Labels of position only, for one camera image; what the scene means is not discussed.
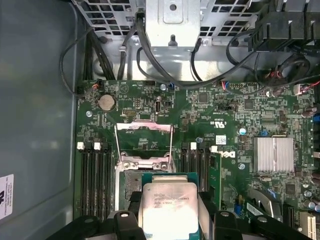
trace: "ram slot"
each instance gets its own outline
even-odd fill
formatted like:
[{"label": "ram slot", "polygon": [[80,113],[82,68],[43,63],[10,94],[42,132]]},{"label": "ram slot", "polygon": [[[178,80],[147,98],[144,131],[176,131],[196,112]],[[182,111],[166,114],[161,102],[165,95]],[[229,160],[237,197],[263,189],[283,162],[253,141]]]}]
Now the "ram slot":
[{"label": "ram slot", "polygon": [[85,173],[85,215],[91,215],[91,182],[92,182],[92,156],[93,153],[90,149],[87,150],[86,155],[86,173]]},{"label": "ram slot", "polygon": [[81,153],[81,215],[87,215],[88,209],[88,151]]},{"label": "ram slot", "polygon": [[180,172],[182,173],[188,173],[188,144],[183,143],[181,146],[181,152],[180,152]]},{"label": "ram slot", "polygon": [[90,184],[89,184],[89,216],[96,216],[97,213],[95,212],[95,196],[96,196],[96,154],[91,152],[91,158],[89,162],[90,166]]},{"label": "ram slot", "polygon": [[105,151],[105,155],[103,155],[105,157],[105,175],[106,179],[105,179],[105,219],[107,219],[109,213],[110,213],[110,207],[111,207],[111,194],[112,194],[112,189],[111,186],[113,184],[113,162],[112,162],[112,147],[111,144],[108,144],[108,148]]},{"label": "ram slot", "polygon": [[189,172],[197,173],[198,164],[197,164],[197,150],[190,150],[189,154]]},{"label": "ram slot", "polygon": [[98,151],[95,153],[97,156],[97,189],[96,189],[96,201],[97,201],[97,217],[102,219],[103,216],[103,193],[104,193],[104,184],[103,184],[103,176],[104,176],[104,159],[103,153]]},{"label": "ram slot", "polygon": [[205,151],[204,149],[199,149],[197,153],[197,174],[198,174],[198,184],[199,184],[199,191],[201,192],[204,187],[204,169],[203,169],[203,162],[205,158]]},{"label": "ram slot", "polygon": [[209,164],[210,164],[210,151],[209,149],[200,149],[203,155],[200,160],[200,190],[207,192],[209,190]]}]

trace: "motherboard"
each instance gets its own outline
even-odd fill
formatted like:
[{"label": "motherboard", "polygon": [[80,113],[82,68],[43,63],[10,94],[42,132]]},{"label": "motherboard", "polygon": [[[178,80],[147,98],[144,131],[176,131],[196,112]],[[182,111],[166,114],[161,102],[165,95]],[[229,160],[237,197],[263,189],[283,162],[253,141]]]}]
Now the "motherboard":
[{"label": "motherboard", "polygon": [[103,81],[77,102],[74,218],[104,220],[128,209],[146,172],[195,172],[198,190],[220,209],[243,219],[268,213],[252,203],[268,195],[279,204],[275,217],[302,229],[299,213],[319,195],[311,182],[313,90],[239,95],[257,88],[230,83],[232,94],[215,85],[181,90],[148,80]]}]

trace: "integrated circuit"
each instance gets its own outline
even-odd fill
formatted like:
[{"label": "integrated circuit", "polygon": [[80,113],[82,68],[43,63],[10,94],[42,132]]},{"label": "integrated circuit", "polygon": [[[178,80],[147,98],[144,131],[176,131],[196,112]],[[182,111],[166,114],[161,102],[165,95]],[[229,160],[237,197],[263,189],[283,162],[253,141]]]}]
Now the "integrated circuit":
[{"label": "integrated circuit", "polygon": [[296,194],[296,185],[288,183],[285,185],[285,193],[288,195],[295,195]]},{"label": "integrated circuit", "polygon": [[254,109],[254,101],[252,99],[246,99],[244,100],[244,109]]},{"label": "integrated circuit", "polygon": [[200,104],[207,104],[209,101],[209,95],[206,92],[200,92],[199,93],[199,103]]}]

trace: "aluminum heatsink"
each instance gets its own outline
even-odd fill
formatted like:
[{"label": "aluminum heatsink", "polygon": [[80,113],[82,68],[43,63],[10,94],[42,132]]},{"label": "aluminum heatsink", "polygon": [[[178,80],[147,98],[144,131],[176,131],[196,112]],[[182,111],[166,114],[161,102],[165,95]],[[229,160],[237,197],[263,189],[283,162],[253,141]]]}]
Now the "aluminum heatsink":
[{"label": "aluminum heatsink", "polygon": [[294,171],[294,139],[291,137],[255,137],[253,139],[255,172],[290,173]]}]

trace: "sticker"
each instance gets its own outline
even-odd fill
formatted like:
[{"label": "sticker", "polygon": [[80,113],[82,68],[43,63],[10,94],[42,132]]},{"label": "sticker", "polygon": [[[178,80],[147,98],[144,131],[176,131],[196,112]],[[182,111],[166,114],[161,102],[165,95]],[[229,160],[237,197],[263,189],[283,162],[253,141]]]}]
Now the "sticker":
[{"label": "sticker", "polygon": [[12,214],[14,175],[0,177],[0,219]]},{"label": "sticker", "polygon": [[263,215],[262,212],[260,212],[258,209],[256,209],[254,206],[252,206],[252,205],[249,204],[249,203],[246,203],[246,209],[248,209],[249,212],[252,213],[252,214],[255,215],[255,216]]},{"label": "sticker", "polygon": [[217,145],[226,145],[227,144],[227,136],[226,135],[217,135],[217,136],[215,136],[215,144],[217,144]]}]

